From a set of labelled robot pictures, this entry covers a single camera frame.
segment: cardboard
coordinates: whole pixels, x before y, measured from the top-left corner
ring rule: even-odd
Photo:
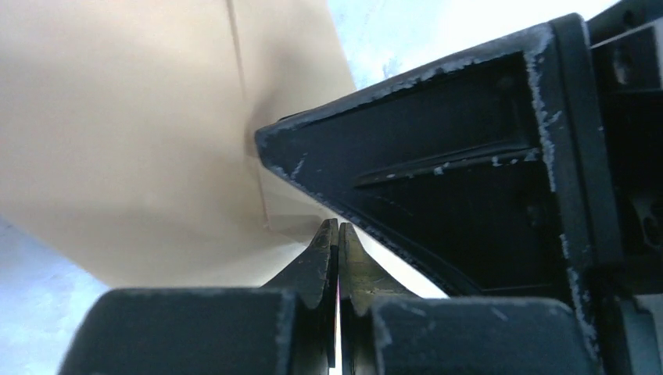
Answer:
[[[354,89],[324,0],[8,2],[0,27],[0,215],[109,286],[259,285],[329,215],[253,147]]]

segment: gray surface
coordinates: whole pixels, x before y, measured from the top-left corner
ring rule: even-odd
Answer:
[[[614,0],[329,0],[359,88],[534,23]],[[0,220],[0,374],[52,374],[106,286]]]

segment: beige cardboard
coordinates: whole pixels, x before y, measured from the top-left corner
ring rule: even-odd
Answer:
[[[326,215],[251,140],[353,90],[324,0],[6,1],[0,30],[0,214],[110,286],[261,284]]]

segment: marble surface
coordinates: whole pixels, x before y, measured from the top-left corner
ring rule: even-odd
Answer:
[[[329,0],[358,88],[570,12],[614,0]],[[0,375],[52,374],[89,306],[107,287],[0,220]]]

